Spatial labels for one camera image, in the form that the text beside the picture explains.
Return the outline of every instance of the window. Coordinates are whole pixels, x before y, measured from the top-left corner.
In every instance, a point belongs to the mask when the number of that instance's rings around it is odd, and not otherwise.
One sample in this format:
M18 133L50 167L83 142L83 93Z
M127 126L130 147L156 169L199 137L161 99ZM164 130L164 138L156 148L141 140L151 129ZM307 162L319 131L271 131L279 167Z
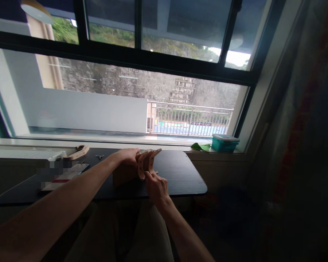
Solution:
M39 0L51 24L0 2L10 135L238 136L282 11L241 2Z
M241 109L237 98L247 90L236 84L0 51L29 130L15 132L19 137L82 132L101 140L122 137L131 142L135 137L190 144L196 136L207 142L212 134L232 134L233 117ZM41 70L37 58L56 64ZM58 88L51 87L56 82Z

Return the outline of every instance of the glass pane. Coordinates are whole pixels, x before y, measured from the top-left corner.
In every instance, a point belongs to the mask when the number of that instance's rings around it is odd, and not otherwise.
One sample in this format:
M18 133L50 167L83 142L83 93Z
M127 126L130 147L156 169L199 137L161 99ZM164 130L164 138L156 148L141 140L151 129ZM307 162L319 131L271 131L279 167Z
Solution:
M212 134L233 132L246 90L0 49L0 92L17 136L211 143Z
M39 9L27 9L21 1L0 1L0 31L78 44L73 2L39 0L39 3Z
M219 61L231 0L144 0L143 49Z
M264 27L261 22L271 0L243 1L242 9L237 15L225 67L250 70L248 64L257 45L257 35Z
M90 39L135 47L134 0L86 0Z

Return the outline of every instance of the dark wood tabletop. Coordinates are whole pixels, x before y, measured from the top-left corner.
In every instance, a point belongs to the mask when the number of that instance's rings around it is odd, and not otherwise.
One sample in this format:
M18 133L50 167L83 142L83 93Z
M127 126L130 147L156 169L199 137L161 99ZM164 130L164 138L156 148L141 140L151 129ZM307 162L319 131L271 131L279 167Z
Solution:
M78 158L77 161L84 161L92 167L100 162L95 157L96 155L104 155L102 158L104 160L116 151L118 149L91 148L85 156ZM61 175L61 165L64 167L66 165L71 166L71 163L66 162L55 163L55 168L45 168L42 172L37 171L36 175L1 194L0 206L29 205L42 198L44 195L39 193L42 188L42 182L52 182L58 175ZM206 184L185 152L161 151L155 157L154 170L159 172L159 176L168 180L169 195L172 197L203 195L207 192ZM121 200L147 197L144 181L134 179L115 189L113 187L113 174L111 174L97 192L94 200Z

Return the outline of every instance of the balcony railing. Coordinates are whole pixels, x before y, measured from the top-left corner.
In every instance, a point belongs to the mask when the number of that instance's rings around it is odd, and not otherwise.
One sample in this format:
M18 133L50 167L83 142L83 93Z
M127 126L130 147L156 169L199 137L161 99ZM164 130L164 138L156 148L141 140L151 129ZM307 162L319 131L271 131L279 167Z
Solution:
M233 109L148 102L147 132L168 135L226 134Z

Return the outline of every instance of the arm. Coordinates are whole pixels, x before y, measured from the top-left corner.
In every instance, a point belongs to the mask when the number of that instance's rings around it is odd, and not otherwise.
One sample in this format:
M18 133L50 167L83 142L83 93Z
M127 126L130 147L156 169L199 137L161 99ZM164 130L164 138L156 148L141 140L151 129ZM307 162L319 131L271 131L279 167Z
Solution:
M199 237L194 233L168 193L168 181L145 172L147 194L164 218L181 261L214 261Z
M40 261L121 163L139 149L122 149L49 193L0 226L0 261Z

